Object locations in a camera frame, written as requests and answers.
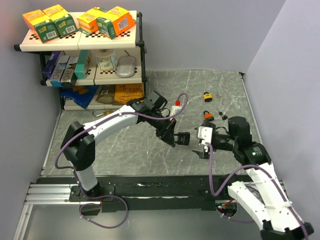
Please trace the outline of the black padlock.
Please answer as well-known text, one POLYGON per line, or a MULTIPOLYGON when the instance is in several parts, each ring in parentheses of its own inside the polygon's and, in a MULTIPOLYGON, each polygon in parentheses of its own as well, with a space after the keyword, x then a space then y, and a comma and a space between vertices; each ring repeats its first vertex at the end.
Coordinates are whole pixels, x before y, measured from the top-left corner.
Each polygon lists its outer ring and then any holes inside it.
POLYGON ((190 132, 178 132, 174 134, 175 143, 177 145, 188 146, 190 144, 190 132))

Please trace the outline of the orange padlock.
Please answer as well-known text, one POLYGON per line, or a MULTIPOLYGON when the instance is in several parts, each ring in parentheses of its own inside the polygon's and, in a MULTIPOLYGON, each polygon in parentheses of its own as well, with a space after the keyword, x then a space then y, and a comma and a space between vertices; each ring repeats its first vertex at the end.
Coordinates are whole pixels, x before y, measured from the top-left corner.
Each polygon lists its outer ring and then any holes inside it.
POLYGON ((207 110, 203 112, 203 117, 206 121, 213 121, 215 119, 214 116, 207 110))

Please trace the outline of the yellow padlock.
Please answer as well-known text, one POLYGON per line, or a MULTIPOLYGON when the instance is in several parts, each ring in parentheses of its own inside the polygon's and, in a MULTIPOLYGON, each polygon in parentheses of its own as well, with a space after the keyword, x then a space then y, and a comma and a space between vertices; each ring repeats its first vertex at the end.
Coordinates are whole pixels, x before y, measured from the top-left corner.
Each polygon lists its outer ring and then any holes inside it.
POLYGON ((204 101, 206 103, 208 103, 208 102, 211 102, 213 100, 213 96, 212 96, 211 93, 206 91, 206 92, 203 93, 203 99, 204 99, 204 101))

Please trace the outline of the brass padlock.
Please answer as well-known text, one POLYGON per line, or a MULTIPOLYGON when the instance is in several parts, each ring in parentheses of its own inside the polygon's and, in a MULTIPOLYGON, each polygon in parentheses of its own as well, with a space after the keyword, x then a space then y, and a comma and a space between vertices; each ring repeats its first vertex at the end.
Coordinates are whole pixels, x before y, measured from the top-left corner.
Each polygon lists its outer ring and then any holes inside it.
POLYGON ((113 112, 114 111, 112 109, 95 109, 95 110, 93 110, 92 115, 95 118, 99 118, 99 117, 104 117, 104 116, 110 115, 113 112))

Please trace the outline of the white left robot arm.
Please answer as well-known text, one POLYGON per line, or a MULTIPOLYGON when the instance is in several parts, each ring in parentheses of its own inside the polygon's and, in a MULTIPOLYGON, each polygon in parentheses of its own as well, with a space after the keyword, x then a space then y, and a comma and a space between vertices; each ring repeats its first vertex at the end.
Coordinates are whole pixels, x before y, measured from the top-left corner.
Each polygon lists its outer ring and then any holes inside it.
POLYGON ((155 135, 171 147, 175 146, 176 120, 164 117, 160 111, 167 104, 166 98, 153 91, 146 98, 129 101, 120 109, 98 120, 80 124, 73 122, 63 139, 60 152, 71 162, 77 180, 82 186, 81 195, 93 201, 102 192, 93 170, 96 146, 112 134, 140 122, 155 128, 155 135))

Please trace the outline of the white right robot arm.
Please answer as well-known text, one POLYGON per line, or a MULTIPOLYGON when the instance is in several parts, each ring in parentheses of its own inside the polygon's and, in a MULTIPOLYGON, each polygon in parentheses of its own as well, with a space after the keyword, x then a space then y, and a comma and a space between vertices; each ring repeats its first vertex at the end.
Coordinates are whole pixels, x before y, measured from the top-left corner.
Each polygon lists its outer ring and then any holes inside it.
POLYGON ((266 148, 253 141, 245 117, 229 118, 225 134, 218 133, 213 123, 204 121, 196 128, 196 137, 203 146, 203 150, 197 153, 201 159, 212 161, 214 151, 230 151, 240 163, 240 169, 251 178, 260 198, 237 178, 239 168, 225 177, 218 190, 214 190, 211 167, 208 174, 211 194, 223 199, 232 198, 240 204, 257 224, 262 239, 307 240, 314 233, 312 225, 297 214, 284 192, 266 148))

